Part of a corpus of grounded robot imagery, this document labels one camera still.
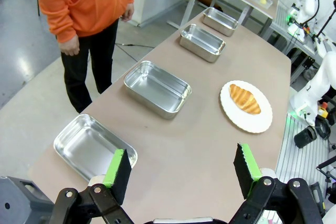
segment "plate with croissant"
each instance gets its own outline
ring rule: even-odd
[[[261,133],[271,126],[272,107],[258,88],[245,81],[230,81],[220,92],[226,115],[239,128]]]

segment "black cup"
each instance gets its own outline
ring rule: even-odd
[[[312,126],[308,126],[303,131],[295,135],[294,142],[299,148],[305,147],[307,144],[313,142],[316,139],[316,131]]]

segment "white plate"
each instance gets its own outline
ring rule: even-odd
[[[250,91],[257,100],[261,113],[252,115],[241,110],[230,96],[231,84]],[[226,115],[239,128],[251,133],[261,133],[271,126],[273,120],[272,107],[264,94],[255,86],[245,81],[230,81],[223,86],[220,92],[220,102]]]

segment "croissant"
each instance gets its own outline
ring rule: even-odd
[[[256,115],[261,113],[261,109],[253,94],[241,87],[231,84],[230,96],[235,104],[245,112]]]

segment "rectangular metal container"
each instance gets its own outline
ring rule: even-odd
[[[133,167],[138,154],[93,117],[77,116],[54,140],[55,151],[83,178],[106,174],[117,149],[126,149]]]
[[[204,11],[203,23],[216,31],[224,34],[227,37],[231,37],[234,31],[237,29],[238,21],[234,18],[216,10],[213,7],[209,7]]]
[[[225,42],[191,24],[181,31],[180,45],[208,62],[215,62],[221,55]]]
[[[165,119],[172,119],[191,94],[185,81],[143,61],[125,77],[129,94]]]

